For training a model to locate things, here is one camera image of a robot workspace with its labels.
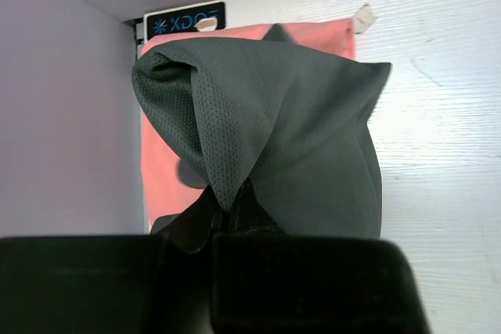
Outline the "dark grey t-shirt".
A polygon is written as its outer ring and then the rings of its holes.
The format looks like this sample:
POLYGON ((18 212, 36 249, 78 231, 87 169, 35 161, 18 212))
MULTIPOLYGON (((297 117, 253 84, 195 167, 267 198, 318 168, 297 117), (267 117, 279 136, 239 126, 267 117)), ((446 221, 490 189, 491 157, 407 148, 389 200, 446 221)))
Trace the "dark grey t-shirt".
POLYGON ((390 63, 261 37, 198 37, 151 48, 132 86, 146 118, 229 209, 250 181, 286 232, 376 239, 382 182, 368 121, 390 63))

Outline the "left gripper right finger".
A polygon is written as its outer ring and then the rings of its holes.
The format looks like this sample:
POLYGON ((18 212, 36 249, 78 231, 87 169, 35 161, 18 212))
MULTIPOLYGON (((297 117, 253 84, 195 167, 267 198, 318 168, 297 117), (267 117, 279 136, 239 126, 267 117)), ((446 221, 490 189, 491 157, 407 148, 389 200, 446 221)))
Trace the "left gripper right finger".
POLYGON ((216 333, 428 333, 391 242, 285 233, 245 181, 212 241, 216 333))

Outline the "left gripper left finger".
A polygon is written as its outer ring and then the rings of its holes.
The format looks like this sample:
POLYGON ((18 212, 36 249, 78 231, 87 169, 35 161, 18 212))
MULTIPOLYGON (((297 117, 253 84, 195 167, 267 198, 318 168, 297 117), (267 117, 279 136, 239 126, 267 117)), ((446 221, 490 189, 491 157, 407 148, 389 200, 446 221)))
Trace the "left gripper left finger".
POLYGON ((4 333, 210 333, 211 189, 152 235, 1 241, 4 333))

